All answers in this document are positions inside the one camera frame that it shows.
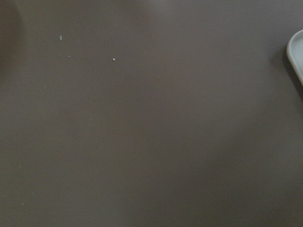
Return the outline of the beige rabbit tray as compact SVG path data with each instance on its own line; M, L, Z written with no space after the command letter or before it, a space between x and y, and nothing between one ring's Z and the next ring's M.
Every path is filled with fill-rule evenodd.
M303 30L295 33L286 48L287 57L301 83L303 84Z

